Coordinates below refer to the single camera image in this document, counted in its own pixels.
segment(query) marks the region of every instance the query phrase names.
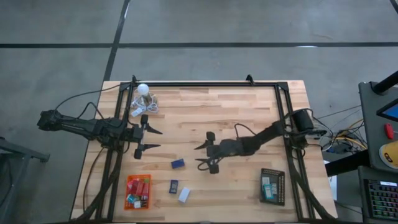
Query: computer keyboard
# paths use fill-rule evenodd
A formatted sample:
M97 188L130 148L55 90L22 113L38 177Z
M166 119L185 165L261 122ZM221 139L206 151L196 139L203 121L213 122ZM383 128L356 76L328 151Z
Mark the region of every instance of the computer keyboard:
M398 187L396 183L365 180L368 186L368 208L373 218L398 220Z

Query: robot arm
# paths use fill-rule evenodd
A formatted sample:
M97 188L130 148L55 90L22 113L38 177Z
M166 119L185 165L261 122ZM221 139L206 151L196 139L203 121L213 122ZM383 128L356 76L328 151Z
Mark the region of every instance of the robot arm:
M237 139L223 139L221 140L220 145L214 145L215 134L207 132L207 140L196 149L206 148L208 158L196 159L201 162L198 169L202 171L209 170L211 174L217 174L219 172L218 163L224 157L251 156L260 149L261 145L285 134L289 134L290 140L295 146L304 148L307 145L305 135L324 135L326 133L324 130L313 130L312 120L304 110L295 111L292 118L297 126L297 133L287 132L283 121L276 121L273 122L271 126L254 136L241 137ZM207 164L208 168L201 168L203 164Z
M138 124L132 124L132 128L126 128L127 121L117 118L106 119L80 119L65 116L57 110L43 111L40 114L39 129L44 131L68 131L70 133L81 135L88 140L97 140L101 147L107 149L116 149L114 147L118 141L136 142L138 147L134 153L135 159L140 159L142 152L152 147L158 147L158 144L143 144L142 139L145 131L162 134L149 126L148 115L141 116L141 127Z

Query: white sphere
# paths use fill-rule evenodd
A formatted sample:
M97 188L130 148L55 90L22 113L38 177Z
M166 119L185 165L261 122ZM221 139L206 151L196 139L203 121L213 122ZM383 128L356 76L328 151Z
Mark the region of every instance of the white sphere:
M143 95L143 96L146 96L146 95L148 95L148 92L149 92L149 87L148 87L148 85L146 85L146 84L140 84L140 85L138 85L138 93L139 94L141 94L141 95Z

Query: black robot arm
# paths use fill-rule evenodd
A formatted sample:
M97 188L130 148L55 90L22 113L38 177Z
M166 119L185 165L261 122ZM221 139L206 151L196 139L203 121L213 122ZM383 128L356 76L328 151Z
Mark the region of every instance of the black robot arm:
M158 144L143 144L144 132L148 131L155 134L162 134L149 126L148 115L141 116L141 127L138 124L132 124L132 128L126 128L127 121L117 118L106 119L80 119L65 116L57 110L43 111L40 114L39 129L44 131L68 131L79 134L88 140L97 140L101 147L115 149L118 141L136 142L138 147L134 153L134 158L140 159L142 151L160 146Z
M200 161L199 170L209 170L211 174L219 172L218 163L224 157L229 156L250 156L260 149L262 144L284 134L282 122L276 121L268 128L251 137L241 137L237 139L223 139L220 145L214 145L215 134L207 132L207 140L196 149L206 148L207 159L196 159Z

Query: white block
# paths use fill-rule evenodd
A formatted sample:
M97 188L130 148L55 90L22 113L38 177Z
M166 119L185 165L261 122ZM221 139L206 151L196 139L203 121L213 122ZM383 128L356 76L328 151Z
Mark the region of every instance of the white block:
M178 197L178 200L180 202L185 203L187 201L188 195L189 195L190 189L184 187L180 193L180 196Z
M141 201L134 202L134 208L141 208Z

